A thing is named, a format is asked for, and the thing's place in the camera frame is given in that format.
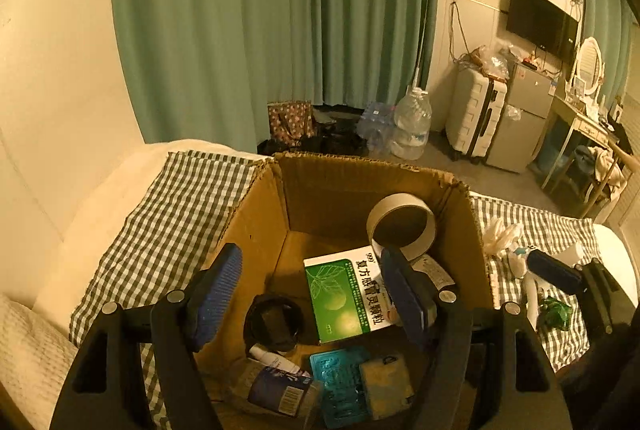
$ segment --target curtain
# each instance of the curtain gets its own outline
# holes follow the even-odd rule
[[[393,103],[423,66],[436,0],[112,0],[146,142],[205,139],[254,152],[266,104]]]
[[[593,36],[598,41],[605,63],[600,96],[606,95],[607,107],[616,95],[624,94],[632,20],[626,0],[584,0],[582,38]]]

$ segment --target refrigerator door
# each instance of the refrigerator door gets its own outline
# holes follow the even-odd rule
[[[556,93],[551,78],[516,64],[509,87],[507,103],[540,118],[547,117]]]
[[[514,120],[503,110],[486,163],[512,172],[523,172],[531,162],[544,126],[545,120],[524,110],[521,110],[519,120]]]

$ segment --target brown patterned bag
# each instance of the brown patterned bag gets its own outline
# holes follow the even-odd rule
[[[303,136],[316,134],[311,102],[277,102],[267,105],[271,137],[287,146],[300,145]]]

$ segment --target purple label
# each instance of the purple label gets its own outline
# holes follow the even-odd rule
[[[313,378],[304,378],[266,366],[256,376],[247,401],[267,410],[295,417],[312,382]]]

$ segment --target suitcase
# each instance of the suitcase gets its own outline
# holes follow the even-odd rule
[[[468,157],[484,157],[491,145],[507,85],[473,69],[458,73],[445,131],[453,150]]]

